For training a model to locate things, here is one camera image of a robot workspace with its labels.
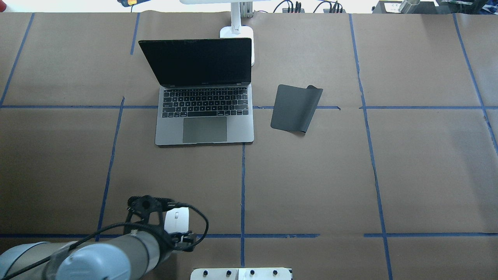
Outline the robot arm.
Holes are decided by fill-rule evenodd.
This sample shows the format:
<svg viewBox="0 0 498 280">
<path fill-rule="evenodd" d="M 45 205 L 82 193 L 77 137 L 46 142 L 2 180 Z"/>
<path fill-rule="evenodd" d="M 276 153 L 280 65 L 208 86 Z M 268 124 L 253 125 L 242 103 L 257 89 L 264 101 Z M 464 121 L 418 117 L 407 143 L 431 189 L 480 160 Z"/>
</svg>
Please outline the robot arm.
<svg viewBox="0 0 498 280">
<path fill-rule="evenodd" d="M 169 198 L 132 196 L 124 222 L 78 241 L 37 242 L 1 254 L 2 280 L 139 280 L 174 252 L 198 244 L 189 230 L 192 205 Z"/>
</svg>

